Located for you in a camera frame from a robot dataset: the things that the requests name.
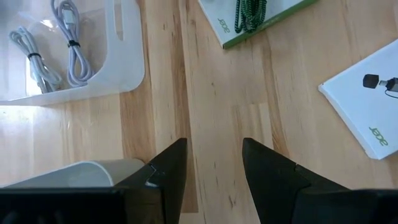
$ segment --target cardboard box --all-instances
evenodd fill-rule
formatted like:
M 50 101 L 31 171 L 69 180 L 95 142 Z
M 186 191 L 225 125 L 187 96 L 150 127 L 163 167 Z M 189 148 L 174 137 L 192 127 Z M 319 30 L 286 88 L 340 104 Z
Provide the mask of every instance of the cardboard box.
M 227 49 L 316 1 L 317 0 L 268 0 L 264 22 L 257 28 L 257 31 L 250 34 L 244 33 L 243 31 L 240 34 L 235 33 L 236 0 L 199 0 L 199 3 L 215 31 L 221 46 Z
M 398 40 L 319 86 L 372 159 L 398 151 L 397 62 Z

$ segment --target black twist tie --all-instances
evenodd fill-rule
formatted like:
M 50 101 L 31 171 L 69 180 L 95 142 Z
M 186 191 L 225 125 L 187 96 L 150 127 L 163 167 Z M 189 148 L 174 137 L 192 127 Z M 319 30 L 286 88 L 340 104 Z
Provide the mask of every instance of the black twist tie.
M 73 46 L 79 46 L 80 47 L 80 44 L 79 44 L 79 42 L 76 42 L 74 40 L 69 40 L 68 47 L 73 47 Z
M 30 53 L 29 55 L 27 55 L 27 58 L 30 60 L 30 58 L 33 56 L 39 56 L 40 58 L 42 58 L 42 56 L 39 53 Z

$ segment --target acer logo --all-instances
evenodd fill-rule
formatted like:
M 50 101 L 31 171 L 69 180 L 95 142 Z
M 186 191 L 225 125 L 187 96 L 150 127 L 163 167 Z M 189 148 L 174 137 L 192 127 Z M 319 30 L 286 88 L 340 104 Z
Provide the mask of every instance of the acer logo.
M 224 19 L 218 19 L 218 22 L 220 22 L 220 25 L 224 29 L 225 33 L 229 33 L 230 32 L 230 30 L 229 30 L 228 26 L 226 25 Z
M 380 133 L 380 131 L 377 128 L 369 127 L 369 129 L 372 131 L 376 139 L 379 140 L 381 146 L 388 146 L 388 142 L 384 139 L 383 135 Z

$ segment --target wood grain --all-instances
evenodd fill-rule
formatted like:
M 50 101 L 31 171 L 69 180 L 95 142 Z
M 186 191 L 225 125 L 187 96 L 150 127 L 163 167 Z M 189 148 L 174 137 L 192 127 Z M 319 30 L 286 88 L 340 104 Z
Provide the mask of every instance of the wood grain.
M 369 159 L 317 90 L 398 37 L 398 0 L 320 0 L 230 50 L 197 0 L 139 4 L 142 84 L 0 107 L 0 185 L 80 160 L 148 161 L 187 137 L 180 223 L 259 223 L 241 160 L 242 139 L 252 137 L 349 188 L 398 187 L 398 156 Z

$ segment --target white container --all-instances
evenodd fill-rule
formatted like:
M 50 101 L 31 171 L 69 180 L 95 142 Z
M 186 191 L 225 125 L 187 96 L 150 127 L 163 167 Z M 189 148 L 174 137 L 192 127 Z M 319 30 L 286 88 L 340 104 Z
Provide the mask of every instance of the white container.
M 143 166 L 139 159 L 83 161 L 6 188 L 112 187 Z
M 54 23 L 49 0 L 0 2 L 0 105 L 40 106 L 131 91 L 144 78 L 141 15 L 132 0 L 74 0 L 80 12 L 81 49 L 96 71 L 83 87 L 41 94 L 26 56 L 8 40 L 25 26 L 45 63 L 67 83 L 67 41 Z

